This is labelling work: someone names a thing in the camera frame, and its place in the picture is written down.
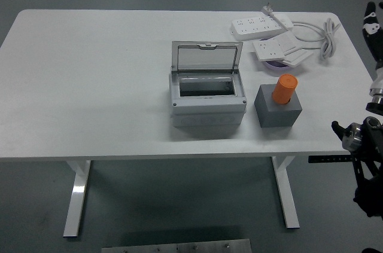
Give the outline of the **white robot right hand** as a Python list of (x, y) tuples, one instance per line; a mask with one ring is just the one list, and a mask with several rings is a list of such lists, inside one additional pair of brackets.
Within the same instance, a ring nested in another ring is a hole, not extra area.
[(370, 90), (382, 88), (382, 25), (376, 16), (376, 4), (368, 2), (363, 19), (363, 37), (375, 62), (377, 77), (373, 81)]

